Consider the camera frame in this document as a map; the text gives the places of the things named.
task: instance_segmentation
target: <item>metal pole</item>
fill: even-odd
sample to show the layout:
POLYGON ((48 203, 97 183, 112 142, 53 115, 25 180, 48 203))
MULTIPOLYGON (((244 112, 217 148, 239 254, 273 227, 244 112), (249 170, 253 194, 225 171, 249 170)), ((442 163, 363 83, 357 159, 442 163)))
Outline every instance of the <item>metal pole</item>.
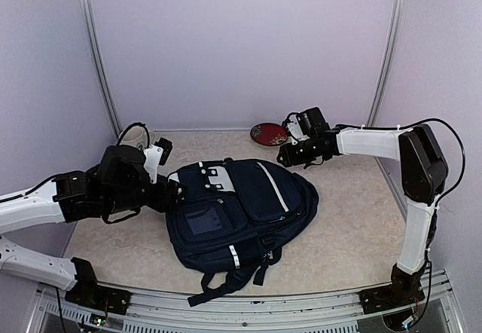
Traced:
POLYGON ((105 70, 100 55, 99 42, 97 41, 96 27, 93 20, 92 5, 90 3, 90 0, 81 0, 81 7, 82 11, 84 12, 84 21, 87 28, 90 51, 92 52, 94 65, 96 67, 97 78, 99 79, 100 90, 102 92, 102 99, 104 100, 104 105, 107 109, 111 128, 114 131, 115 136, 117 137, 121 133, 122 127, 121 123, 119 122, 119 117, 117 116, 114 100, 112 99, 111 91, 109 90, 107 78, 105 76, 105 70))
POLYGON ((390 22, 389 38, 386 43, 385 55, 383 56, 382 69, 377 82, 377 91, 375 92, 374 101, 371 105, 370 114, 367 119, 367 127, 375 125, 380 107, 382 105, 383 95, 386 90, 386 82, 388 81, 390 66, 392 64, 393 55, 395 54, 395 44, 397 41, 398 28, 400 26, 401 12, 403 10, 404 0, 395 0, 393 4, 392 20, 390 22))

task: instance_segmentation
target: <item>black mounting bracket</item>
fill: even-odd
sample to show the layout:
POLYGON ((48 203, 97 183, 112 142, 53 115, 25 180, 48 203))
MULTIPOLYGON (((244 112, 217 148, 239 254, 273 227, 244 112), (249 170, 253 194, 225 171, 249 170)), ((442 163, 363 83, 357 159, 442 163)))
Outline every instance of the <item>black mounting bracket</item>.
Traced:
POLYGON ((104 313, 126 315, 130 303, 130 292, 97 284, 90 262, 72 258, 77 274, 77 283, 66 292, 66 301, 104 313))
POLYGON ((394 265, 392 283, 359 292, 361 307, 364 314, 371 314, 405 307, 425 299, 420 277, 425 271, 425 265, 415 274, 409 275, 394 265))
POLYGON ((76 284, 66 293, 66 301, 101 312, 125 316, 130 303, 127 290, 95 284, 76 284))

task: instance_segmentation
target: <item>backpack strap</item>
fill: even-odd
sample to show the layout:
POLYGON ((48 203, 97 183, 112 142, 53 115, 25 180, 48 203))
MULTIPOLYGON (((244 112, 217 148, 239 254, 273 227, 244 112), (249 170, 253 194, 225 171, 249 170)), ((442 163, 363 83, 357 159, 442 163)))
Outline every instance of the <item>backpack strap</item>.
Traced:
POLYGON ((222 297, 223 295, 234 293, 248 284, 252 275, 258 269, 259 264, 247 265, 241 267, 240 269, 231 270, 226 275, 226 281, 221 284, 218 288, 211 289, 208 284, 214 277, 213 273, 204 274, 201 280, 201 286, 203 287, 204 293, 193 295, 188 298, 189 306, 195 307, 196 305, 206 303, 212 299, 222 297))
POLYGON ((281 259, 282 247, 273 249, 272 254, 268 256, 261 263, 260 268, 256 272, 255 278, 253 279, 253 284, 256 286, 262 286, 264 283, 264 276, 266 275, 266 270, 270 265, 276 264, 281 259))

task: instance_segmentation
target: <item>marble-patterned surface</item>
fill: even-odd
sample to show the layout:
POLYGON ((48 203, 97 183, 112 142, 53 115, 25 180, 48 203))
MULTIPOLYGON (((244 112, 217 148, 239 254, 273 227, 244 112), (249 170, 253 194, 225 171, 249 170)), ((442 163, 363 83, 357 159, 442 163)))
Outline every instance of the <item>marble-patterned surface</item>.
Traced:
MULTIPOLYGON (((160 173, 200 160, 260 158, 274 162, 277 148, 255 144, 248 132, 164 133, 174 149, 160 173)), ((292 168, 320 195, 318 215, 283 248, 264 286, 236 295, 291 295, 350 289, 389 281, 401 250, 404 221, 372 157, 335 157, 323 166, 292 168)), ((124 223, 100 219, 77 224, 66 257, 89 260, 100 281, 165 292, 198 293, 202 274, 177 260, 164 215, 145 208, 124 223)), ((222 283, 218 274, 212 286, 222 283)))

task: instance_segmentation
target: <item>aluminum frame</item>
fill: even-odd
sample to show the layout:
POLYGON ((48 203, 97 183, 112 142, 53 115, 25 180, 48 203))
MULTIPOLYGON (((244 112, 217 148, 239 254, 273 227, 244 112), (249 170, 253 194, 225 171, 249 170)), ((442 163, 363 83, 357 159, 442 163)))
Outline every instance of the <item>aluminum frame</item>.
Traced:
POLYGON ((383 56, 382 69, 378 77, 377 89, 374 96, 374 101, 371 105, 370 114, 367 119, 367 127, 372 127, 377 121, 380 107, 383 101, 383 95, 386 91, 386 83, 389 78, 390 67, 392 65, 393 56, 395 54, 395 46, 397 42, 398 30, 400 27, 401 14, 404 7, 405 0, 394 0, 392 10, 392 20, 390 21, 389 37, 386 42, 385 54, 383 56))
POLYGON ((111 124, 112 131, 117 138, 121 134, 122 126, 115 109, 114 100, 112 99, 111 91, 107 83, 105 75, 104 64, 99 49, 99 42, 97 41, 96 26, 93 18, 92 5, 90 0, 80 0, 82 11, 84 13, 84 22, 87 29, 87 37, 89 39, 90 52, 94 65, 96 67, 97 79, 99 80, 100 90, 102 92, 102 99, 104 101, 105 109, 107 110, 108 119, 111 124))
MULTIPOLYGON (((422 287, 427 293, 429 275, 426 273, 422 287)), ((103 284, 120 288, 120 286, 103 284)), ((278 333, 301 333, 308 331, 352 331, 360 319, 379 316, 381 313, 364 315, 359 301, 360 289, 347 289, 307 295, 257 296, 224 298, 190 308, 187 295, 156 292, 147 289, 121 287, 133 293, 126 316, 109 314, 111 327, 104 331, 122 333, 231 333, 263 331, 278 333)), ((444 315, 451 333, 463 333, 459 307, 444 270, 433 273, 431 301, 440 300, 445 306, 444 315)), ((87 321, 91 313, 103 312, 79 307, 62 301, 63 315, 67 320, 80 323, 87 321)), ((401 307, 383 314, 403 310, 401 307)), ((26 333, 38 333, 46 313, 58 315, 55 290, 40 286, 35 296, 32 324, 26 333)))

